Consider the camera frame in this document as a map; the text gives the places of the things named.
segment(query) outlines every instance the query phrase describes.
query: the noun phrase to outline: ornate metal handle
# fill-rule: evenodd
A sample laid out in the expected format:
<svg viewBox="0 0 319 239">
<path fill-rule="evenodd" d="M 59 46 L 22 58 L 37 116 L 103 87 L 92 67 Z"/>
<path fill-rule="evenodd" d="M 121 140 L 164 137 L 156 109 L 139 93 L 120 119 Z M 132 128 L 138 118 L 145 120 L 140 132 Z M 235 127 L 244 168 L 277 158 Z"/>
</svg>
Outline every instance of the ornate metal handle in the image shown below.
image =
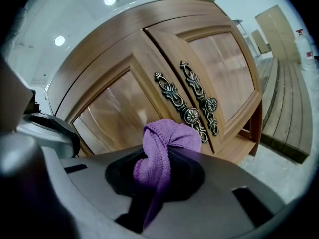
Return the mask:
<svg viewBox="0 0 319 239">
<path fill-rule="evenodd" d="M 198 109 L 188 107 L 184 99 L 177 92 L 177 87 L 175 87 L 174 83 L 170 83 L 163 74 L 156 72 L 155 81 L 163 89 L 163 95 L 171 99 L 183 120 L 199 133 L 202 143 L 207 143 L 208 137 L 205 128 L 200 124 Z"/>
<path fill-rule="evenodd" d="M 216 98 L 208 98 L 206 96 L 203 87 L 199 83 L 198 75 L 191 70 L 187 62 L 181 61 L 180 68 L 184 71 L 186 81 L 193 88 L 196 98 L 199 100 L 199 106 L 204 111 L 209 129 L 212 131 L 213 136 L 218 136 L 218 123 L 213 113 L 217 109 Z"/>
</svg>

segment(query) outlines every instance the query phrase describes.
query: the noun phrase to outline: microfiber cloth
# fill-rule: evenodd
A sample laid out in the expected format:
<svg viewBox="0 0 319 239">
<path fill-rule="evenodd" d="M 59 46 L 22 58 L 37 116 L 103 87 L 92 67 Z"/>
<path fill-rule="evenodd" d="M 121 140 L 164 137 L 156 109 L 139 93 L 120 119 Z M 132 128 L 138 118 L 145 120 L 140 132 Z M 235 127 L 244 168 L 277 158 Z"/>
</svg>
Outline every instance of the microfiber cloth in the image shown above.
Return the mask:
<svg viewBox="0 0 319 239">
<path fill-rule="evenodd" d="M 133 169 L 135 183 L 155 194 L 144 219 L 145 229 L 161 209 L 162 199 L 170 184 L 168 146 L 200 152 L 201 138 L 196 130 L 170 119 L 149 123 L 144 127 L 143 149 L 147 158 L 136 162 Z"/>
</svg>

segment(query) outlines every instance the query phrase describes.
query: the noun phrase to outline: cabinet door panel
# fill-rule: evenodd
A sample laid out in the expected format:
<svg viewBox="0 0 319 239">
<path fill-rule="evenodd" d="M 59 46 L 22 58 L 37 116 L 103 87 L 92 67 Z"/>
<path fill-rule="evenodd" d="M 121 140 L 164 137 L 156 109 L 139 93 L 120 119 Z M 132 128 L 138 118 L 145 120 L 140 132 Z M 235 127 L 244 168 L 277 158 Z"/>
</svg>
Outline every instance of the cabinet door panel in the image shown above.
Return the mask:
<svg viewBox="0 0 319 239">
<path fill-rule="evenodd" d="M 138 31 L 91 63 L 65 96 L 57 116 L 73 123 L 93 154 L 139 145 L 147 123 L 160 119 L 183 123 L 155 82 L 155 72 L 163 73 L 193 106 L 163 56 Z M 203 144 L 201 152 L 212 155 L 210 144 Z"/>
<path fill-rule="evenodd" d="M 147 34 L 165 54 L 199 110 L 196 95 L 180 68 L 181 60 L 188 62 L 198 75 L 206 96 L 217 99 L 214 115 L 218 136 L 210 133 L 206 120 L 204 124 L 213 151 L 219 152 L 242 129 L 261 101 L 255 62 L 238 29 L 220 12 L 159 23 L 147 28 Z"/>
</svg>

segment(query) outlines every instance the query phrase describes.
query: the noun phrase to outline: white ceiling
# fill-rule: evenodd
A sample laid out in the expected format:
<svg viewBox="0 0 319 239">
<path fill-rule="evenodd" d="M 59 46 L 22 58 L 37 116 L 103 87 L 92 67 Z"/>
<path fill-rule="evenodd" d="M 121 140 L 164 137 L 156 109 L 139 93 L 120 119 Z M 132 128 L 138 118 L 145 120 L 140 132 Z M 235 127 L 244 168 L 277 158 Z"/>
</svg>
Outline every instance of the white ceiling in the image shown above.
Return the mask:
<svg viewBox="0 0 319 239">
<path fill-rule="evenodd" d="M 9 65 L 31 85 L 45 85 L 72 49 L 114 9 L 136 0 L 29 0 L 26 21 L 9 56 Z M 62 46 L 54 40 L 65 37 Z"/>
</svg>

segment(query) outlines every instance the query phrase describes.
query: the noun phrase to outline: wooden cabinet door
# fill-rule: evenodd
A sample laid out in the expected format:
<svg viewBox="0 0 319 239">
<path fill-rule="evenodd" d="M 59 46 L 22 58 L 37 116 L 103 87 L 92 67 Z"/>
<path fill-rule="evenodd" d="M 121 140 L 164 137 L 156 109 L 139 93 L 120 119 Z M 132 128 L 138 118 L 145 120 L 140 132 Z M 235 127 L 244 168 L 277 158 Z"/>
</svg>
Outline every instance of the wooden cabinet door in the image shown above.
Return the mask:
<svg viewBox="0 0 319 239">
<path fill-rule="evenodd" d="M 206 130 L 214 153 L 219 152 L 243 128 L 261 102 L 260 82 L 251 53 L 232 21 L 222 12 L 165 21 L 146 29 L 178 75 L 184 89 L 202 112 L 180 67 L 189 63 L 207 97 L 217 99 L 214 112 L 218 136 Z"/>
<path fill-rule="evenodd" d="M 57 116 L 73 123 L 82 150 L 102 154 L 142 144 L 143 127 L 160 119 L 183 123 L 155 82 L 155 72 L 174 83 L 192 104 L 174 71 L 143 31 L 122 39 L 95 59 L 65 96 Z M 212 155 L 210 144 L 202 153 Z"/>
</svg>

